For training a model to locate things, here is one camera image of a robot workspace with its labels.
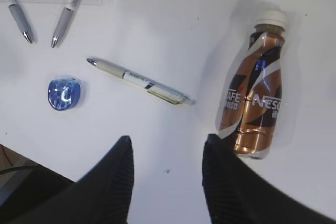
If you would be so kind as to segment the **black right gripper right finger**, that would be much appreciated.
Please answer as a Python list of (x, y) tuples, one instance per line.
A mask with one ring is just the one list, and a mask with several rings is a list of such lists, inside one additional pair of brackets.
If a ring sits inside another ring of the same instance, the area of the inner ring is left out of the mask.
[(205, 141), (202, 176), (211, 223), (335, 223), (268, 183), (216, 134)]

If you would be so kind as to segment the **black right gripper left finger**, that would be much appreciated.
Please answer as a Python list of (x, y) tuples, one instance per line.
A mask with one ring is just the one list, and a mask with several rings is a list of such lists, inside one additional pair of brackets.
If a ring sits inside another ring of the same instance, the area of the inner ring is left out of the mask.
[(27, 177), (1, 197), (1, 223), (126, 223), (134, 186), (133, 147), (120, 137), (73, 182), (41, 165), (9, 169)]

